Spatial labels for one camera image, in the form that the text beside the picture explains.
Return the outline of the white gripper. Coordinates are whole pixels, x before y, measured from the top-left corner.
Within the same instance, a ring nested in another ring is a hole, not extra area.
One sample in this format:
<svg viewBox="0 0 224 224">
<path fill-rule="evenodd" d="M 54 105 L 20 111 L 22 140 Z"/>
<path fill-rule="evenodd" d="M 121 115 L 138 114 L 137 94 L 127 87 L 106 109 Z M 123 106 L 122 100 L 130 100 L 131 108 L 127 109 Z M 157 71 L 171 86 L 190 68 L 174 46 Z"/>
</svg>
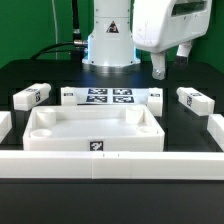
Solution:
<svg viewBox="0 0 224 224">
<path fill-rule="evenodd" d="M 135 0 L 133 41 L 138 49 L 151 52 L 152 77 L 166 75 L 166 53 L 178 46 L 176 69 L 185 69 L 193 39 L 206 34 L 212 0 Z"/>
</svg>

